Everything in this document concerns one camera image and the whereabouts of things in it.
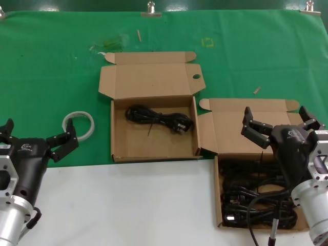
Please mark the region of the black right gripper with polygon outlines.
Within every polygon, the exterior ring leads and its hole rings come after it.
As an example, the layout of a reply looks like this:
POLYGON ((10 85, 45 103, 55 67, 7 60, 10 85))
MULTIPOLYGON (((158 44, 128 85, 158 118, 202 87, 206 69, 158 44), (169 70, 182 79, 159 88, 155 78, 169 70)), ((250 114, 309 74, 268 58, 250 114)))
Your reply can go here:
POLYGON ((300 107, 299 115, 303 120, 300 125, 277 125, 272 130, 272 125, 254 120, 250 107, 246 107, 242 121, 241 135, 262 149, 271 143, 287 189, 311 179, 308 170, 311 152, 311 144, 307 141, 308 131, 325 130, 325 124, 318 121, 305 106, 300 107))

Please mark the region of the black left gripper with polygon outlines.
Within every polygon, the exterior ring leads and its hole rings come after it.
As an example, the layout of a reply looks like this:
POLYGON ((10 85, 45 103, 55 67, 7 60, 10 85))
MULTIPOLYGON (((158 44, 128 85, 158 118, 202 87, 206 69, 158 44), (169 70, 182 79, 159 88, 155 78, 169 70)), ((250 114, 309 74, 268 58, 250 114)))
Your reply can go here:
MULTIPOLYGON (((11 144, 14 122, 10 118, 0 128, 0 142, 11 144)), ((14 143, 16 153, 13 164, 18 174, 18 182, 13 194, 35 206, 40 185, 49 159, 59 162, 76 148, 79 143, 73 120, 69 119, 66 132, 47 138, 21 138, 14 143)))

